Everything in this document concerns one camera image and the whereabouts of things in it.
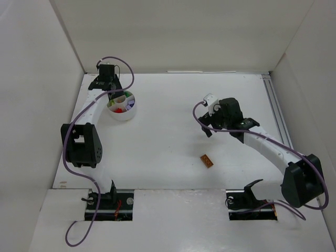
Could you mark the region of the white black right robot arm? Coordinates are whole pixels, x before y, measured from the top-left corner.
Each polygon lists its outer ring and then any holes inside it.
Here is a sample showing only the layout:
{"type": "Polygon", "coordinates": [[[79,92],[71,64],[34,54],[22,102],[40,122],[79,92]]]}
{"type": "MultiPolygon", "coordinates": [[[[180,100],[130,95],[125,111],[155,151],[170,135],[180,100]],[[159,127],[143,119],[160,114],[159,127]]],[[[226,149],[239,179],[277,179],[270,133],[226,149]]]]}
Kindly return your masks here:
{"type": "Polygon", "coordinates": [[[245,118],[235,98],[219,100],[210,93],[200,104],[208,112],[195,119],[207,137],[214,132],[229,133],[265,157],[283,175],[281,183],[268,182],[254,190],[252,195],[255,199],[284,199],[292,207],[300,208],[307,207],[311,200],[324,195],[324,204],[318,209],[328,206],[329,192],[317,156],[303,155],[280,143],[259,122],[245,118]]]}

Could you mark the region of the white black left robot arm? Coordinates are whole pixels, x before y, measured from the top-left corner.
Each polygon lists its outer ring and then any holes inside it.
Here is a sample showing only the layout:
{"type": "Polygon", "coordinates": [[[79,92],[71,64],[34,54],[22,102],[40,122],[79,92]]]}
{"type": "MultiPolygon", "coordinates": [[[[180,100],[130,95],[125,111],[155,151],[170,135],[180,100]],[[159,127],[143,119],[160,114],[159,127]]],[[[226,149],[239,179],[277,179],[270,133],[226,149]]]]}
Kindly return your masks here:
{"type": "Polygon", "coordinates": [[[97,65],[98,76],[90,83],[86,100],[71,123],[61,126],[63,144],[62,162],[72,175],[89,180],[93,184],[93,202],[116,202],[116,187],[112,179],[103,174],[98,164],[102,160],[103,147],[96,124],[107,104],[124,95],[115,65],[97,65]]]}

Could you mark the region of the white round divided container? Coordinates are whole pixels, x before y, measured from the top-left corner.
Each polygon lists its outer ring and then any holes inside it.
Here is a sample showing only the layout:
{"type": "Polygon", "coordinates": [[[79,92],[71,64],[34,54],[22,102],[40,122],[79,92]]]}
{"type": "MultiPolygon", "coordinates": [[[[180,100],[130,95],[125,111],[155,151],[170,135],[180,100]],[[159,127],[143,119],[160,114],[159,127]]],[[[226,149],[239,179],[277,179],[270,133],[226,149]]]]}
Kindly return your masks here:
{"type": "Polygon", "coordinates": [[[126,97],[126,100],[123,103],[116,103],[115,102],[115,104],[111,107],[108,105],[108,103],[107,103],[107,108],[110,111],[109,112],[110,116],[117,121],[129,121],[132,118],[134,118],[134,116],[137,112],[137,103],[136,103],[136,99],[135,99],[135,96],[134,96],[133,93],[130,97],[126,97]],[[135,106],[131,110],[127,111],[125,107],[126,107],[127,102],[129,100],[135,100],[135,106]],[[114,111],[117,108],[121,108],[123,112],[122,113],[115,113],[114,111]]]}

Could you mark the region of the aluminium rail right side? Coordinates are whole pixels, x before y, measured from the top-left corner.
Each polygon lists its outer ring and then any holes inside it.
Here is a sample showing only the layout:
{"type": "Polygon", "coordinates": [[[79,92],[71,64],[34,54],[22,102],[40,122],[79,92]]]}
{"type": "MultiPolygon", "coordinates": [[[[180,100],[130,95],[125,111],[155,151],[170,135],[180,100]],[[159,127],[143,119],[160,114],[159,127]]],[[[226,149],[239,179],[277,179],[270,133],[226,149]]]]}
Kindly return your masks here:
{"type": "Polygon", "coordinates": [[[290,135],[289,135],[286,123],[285,123],[285,119],[283,117],[281,107],[280,107],[280,104],[278,102],[278,99],[277,99],[277,96],[276,96],[276,93],[275,93],[275,89],[274,89],[274,86],[273,86],[273,83],[272,83],[271,76],[270,76],[270,74],[268,74],[268,75],[263,74],[263,75],[261,75],[261,77],[262,77],[262,80],[264,82],[264,86],[265,86],[265,89],[266,89],[266,93],[267,93],[267,96],[268,96],[268,99],[269,99],[269,103],[270,103],[270,106],[271,106],[271,109],[272,109],[273,116],[275,118],[275,123],[276,123],[277,129],[278,129],[278,133],[279,133],[281,142],[284,145],[286,145],[290,148],[293,148],[292,141],[291,141],[291,138],[290,138],[290,135]]]}

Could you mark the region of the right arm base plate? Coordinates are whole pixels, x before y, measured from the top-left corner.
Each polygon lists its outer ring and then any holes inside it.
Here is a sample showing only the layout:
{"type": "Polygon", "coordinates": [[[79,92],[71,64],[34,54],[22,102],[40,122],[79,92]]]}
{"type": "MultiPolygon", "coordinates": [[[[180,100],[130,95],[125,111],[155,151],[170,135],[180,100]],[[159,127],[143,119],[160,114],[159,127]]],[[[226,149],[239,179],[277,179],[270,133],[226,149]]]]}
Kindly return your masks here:
{"type": "Polygon", "coordinates": [[[226,190],[225,205],[230,221],[276,221],[277,213],[269,201],[257,200],[250,192],[244,190],[226,190]]]}

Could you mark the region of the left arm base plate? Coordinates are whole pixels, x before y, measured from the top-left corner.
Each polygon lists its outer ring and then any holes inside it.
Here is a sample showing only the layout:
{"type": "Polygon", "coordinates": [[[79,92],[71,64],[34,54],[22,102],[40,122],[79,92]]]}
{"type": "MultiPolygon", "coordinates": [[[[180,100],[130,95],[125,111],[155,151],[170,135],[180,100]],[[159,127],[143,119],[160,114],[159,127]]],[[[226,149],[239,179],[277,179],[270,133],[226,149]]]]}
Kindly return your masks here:
{"type": "MultiPolygon", "coordinates": [[[[85,220],[93,219],[98,196],[90,193],[87,198],[81,200],[86,203],[85,220]]],[[[133,219],[134,191],[117,190],[116,201],[102,198],[95,217],[95,221],[132,221],[133,219]]]]}

